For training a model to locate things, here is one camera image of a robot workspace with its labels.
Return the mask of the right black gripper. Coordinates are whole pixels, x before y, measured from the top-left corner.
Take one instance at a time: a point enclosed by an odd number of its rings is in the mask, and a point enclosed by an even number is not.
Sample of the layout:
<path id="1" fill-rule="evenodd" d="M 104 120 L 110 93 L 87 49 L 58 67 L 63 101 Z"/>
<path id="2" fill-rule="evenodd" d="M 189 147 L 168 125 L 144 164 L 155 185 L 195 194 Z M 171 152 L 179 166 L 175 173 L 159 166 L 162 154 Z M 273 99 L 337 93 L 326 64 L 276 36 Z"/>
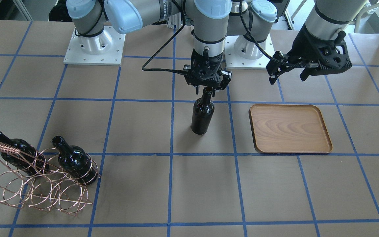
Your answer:
<path id="1" fill-rule="evenodd" d="M 232 72 L 223 70 L 224 52 L 209 57 L 209 50 L 199 54 L 195 49 L 191 53 L 191 65 L 183 68 L 184 77 L 188 85 L 193 85 L 196 95 L 199 95 L 201 86 L 212 87 L 212 97 L 225 90 L 232 78 Z"/>

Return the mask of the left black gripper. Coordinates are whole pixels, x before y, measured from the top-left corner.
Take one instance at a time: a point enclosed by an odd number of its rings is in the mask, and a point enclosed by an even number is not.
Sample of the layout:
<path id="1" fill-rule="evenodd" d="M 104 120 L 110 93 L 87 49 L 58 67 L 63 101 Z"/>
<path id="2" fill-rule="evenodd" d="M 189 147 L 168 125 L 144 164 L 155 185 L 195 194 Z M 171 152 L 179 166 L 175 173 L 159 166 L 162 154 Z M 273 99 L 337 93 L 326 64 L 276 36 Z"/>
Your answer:
<path id="1" fill-rule="evenodd" d="M 314 35 L 303 25 L 293 41 L 292 49 L 287 54 L 283 54 L 281 51 L 275 52 L 273 59 L 266 66 L 271 85 L 276 83 L 281 74 L 295 68 L 304 69 L 300 74 L 300 78 L 302 82 L 305 82 L 311 75 L 311 70 L 318 67 L 317 61 L 313 61 L 314 46 L 312 45 L 312 36 Z"/>

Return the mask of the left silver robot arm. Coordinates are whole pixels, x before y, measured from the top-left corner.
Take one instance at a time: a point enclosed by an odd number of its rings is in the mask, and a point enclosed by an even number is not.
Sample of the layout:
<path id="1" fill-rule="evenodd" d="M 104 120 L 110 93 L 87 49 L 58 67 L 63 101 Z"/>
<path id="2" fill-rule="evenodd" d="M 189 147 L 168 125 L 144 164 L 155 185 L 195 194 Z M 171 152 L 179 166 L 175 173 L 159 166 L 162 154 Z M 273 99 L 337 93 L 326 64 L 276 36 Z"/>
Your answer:
<path id="1" fill-rule="evenodd" d="M 287 13 L 288 0 L 233 0 L 228 25 L 228 36 L 240 36 L 247 46 L 236 45 L 241 57 L 248 52 L 259 53 L 268 60 L 265 69 L 269 82 L 275 84 L 283 73 L 301 68 L 300 78 L 340 74 L 353 64 L 345 42 L 346 27 L 360 20 L 365 0 L 315 0 L 314 6 L 293 41 L 288 53 L 265 51 L 265 40 L 272 24 L 285 16 L 290 30 L 305 1 L 301 1 L 292 15 Z"/>

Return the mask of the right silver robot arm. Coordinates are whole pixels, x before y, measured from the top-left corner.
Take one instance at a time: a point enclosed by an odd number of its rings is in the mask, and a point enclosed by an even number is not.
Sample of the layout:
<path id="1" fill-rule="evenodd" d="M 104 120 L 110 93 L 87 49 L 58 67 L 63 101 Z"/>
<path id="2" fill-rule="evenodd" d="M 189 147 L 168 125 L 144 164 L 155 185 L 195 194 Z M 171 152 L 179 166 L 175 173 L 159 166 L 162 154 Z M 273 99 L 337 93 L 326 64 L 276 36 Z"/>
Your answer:
<path id="1" fill-rule="evenodd" d="M 68 0 L 66 9 L 76 28 L 76 35 L 93 39 L 104 31 L 109 21 L 119 34 L 138 31 L 145 26 L 165 21 L 172 15 L 181 14 L 193 21 L 194 43 L 191 64 L 182 70 L 147 68 L 143 71 L 164 71 L 183 75 L 187 84 L 199 91 L 199 86 L 213 91 L 225 90 L 231 81 L 230 71 L 222 69 L 225 38 L 232 3 L 230 0 Z"/>

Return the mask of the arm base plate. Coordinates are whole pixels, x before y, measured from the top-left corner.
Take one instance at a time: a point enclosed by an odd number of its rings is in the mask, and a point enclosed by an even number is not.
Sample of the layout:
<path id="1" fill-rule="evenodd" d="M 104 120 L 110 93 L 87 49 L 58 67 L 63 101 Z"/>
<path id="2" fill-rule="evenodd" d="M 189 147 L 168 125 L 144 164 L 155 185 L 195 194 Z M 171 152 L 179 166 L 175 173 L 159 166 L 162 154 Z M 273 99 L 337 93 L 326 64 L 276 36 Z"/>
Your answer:
<path id="1" fill-rule="evenodd" d="M 227 69 L 265 70 L 270 61 L 244 36 L 228 36 L 225 45 L 225 62 Z"/>
<path id="2" fill-rule="evenodd" d="M 63 62 L 68 65 L 120 66 L 125 36 L 112 26 L 92 38 L 79 37 L 72 33 Z"/>

